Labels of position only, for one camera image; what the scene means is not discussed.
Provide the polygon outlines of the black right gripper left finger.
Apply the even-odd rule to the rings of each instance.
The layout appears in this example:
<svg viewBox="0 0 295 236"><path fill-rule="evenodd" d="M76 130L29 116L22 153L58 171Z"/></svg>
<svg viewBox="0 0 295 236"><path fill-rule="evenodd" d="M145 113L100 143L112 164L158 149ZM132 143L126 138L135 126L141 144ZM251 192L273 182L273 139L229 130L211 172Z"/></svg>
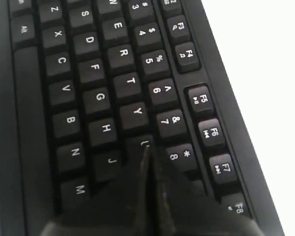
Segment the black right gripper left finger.
<svg viewBox="0 0 295 236"><path fill-rule="evenodd" d="M99 194L50 220L42 236L151 236L148 209L150 158L153 146L140 147L115 180Z"/></svg>

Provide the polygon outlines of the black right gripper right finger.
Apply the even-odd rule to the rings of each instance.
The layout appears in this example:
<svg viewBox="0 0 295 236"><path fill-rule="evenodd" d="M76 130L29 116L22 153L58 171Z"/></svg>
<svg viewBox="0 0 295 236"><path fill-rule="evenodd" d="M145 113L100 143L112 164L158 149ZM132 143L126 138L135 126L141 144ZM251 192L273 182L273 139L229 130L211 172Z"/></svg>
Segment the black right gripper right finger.
<svg viewBox="0 0 295 236"><path fill-rule="evenodd" d="M151 148L156 218L161 236L259 236L255 220L236 214L197 188L166 158Z"/></svg>

